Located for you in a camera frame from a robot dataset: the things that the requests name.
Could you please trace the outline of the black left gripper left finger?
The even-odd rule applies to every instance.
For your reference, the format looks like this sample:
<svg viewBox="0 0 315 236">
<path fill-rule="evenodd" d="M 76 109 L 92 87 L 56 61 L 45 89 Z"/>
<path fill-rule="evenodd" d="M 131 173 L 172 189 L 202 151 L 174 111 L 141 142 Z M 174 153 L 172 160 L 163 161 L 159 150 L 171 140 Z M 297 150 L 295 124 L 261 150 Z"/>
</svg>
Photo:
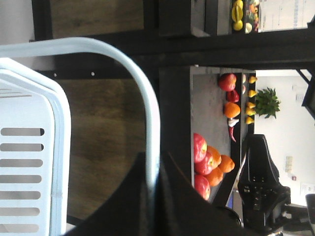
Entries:
<svg viewBox="0 0 315 236">
<path fill-rule="evenodd" d="M 146 155 L 138 153 L 122 183 L 67 236 L 153 236 L 154 190 L 146 182 Z"/>
</svg>

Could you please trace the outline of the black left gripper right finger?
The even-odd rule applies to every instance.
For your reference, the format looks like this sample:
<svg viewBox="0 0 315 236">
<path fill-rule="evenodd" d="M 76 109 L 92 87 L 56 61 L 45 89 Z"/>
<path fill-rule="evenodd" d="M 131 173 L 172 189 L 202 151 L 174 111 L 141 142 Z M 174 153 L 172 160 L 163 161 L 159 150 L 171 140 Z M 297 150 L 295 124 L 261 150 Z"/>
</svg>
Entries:
<svg viewBox="0 0 315 236">
<path fill-rule="evenodd" d="M 159 236 L 253 236 L 227 213 L 204 200 L 183 175 L 172 156 L 160 158 L 157 199 Z"/>
</svg>

